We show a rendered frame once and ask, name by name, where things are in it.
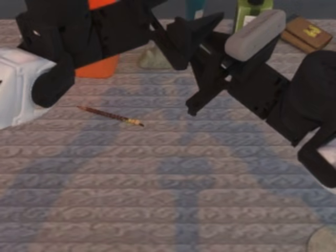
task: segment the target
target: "beige object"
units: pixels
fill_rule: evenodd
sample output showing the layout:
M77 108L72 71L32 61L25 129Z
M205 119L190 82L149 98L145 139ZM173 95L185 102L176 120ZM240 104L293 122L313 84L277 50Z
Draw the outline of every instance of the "beige object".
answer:
M172 66L157 46L145 50L139 58L139 67L145 69L171 69Z
M307 252L335 252L336 226L325 226L317 230L308 242Z

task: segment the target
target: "orange object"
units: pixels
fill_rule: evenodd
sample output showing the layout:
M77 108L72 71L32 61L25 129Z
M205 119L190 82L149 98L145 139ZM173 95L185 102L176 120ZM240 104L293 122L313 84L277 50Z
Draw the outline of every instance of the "orange object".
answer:
M90 9L96 9L112 4L116 0L88 0ZM76 77L83 78L109 78L113 76L118 65L119 55L103 59L76 69Z

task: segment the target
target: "green bottle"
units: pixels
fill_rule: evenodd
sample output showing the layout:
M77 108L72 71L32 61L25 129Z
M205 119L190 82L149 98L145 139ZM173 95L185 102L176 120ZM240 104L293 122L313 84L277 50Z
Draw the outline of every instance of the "green bottle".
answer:
M273 0L238 0L234 33L268 9L273 9Z

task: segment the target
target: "orange bag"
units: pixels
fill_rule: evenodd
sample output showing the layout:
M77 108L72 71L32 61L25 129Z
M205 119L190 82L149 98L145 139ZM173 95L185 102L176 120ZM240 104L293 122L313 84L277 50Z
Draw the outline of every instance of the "orange bag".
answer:
M105 5L112 4L116 0L88 0L90 9L96 9ZM119 55L103 59L101 61L89 64L76 69L76 77L83 78L109 78L113 76L117 65Z

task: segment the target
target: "paintbrush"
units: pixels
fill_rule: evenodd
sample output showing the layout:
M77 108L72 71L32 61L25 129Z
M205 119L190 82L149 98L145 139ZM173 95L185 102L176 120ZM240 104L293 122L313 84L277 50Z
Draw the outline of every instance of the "paintbrush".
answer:
M83 111L93 113L93 114L101 115L103 117L116 119L116 120L121 121L121 122L127 122L127 123L130 123L130 124L134 124L134 125L144 127L144 125L137 119L130 119L130 118L127 118L127 117L122 117L122 116L117 115L117 114L112 114L112 113L108 113L108 112L104 112L104 111L101 111L101 110L98 110L98 109L88 108L88 107L84 107L84 106L77 106L77 108L79 108Z

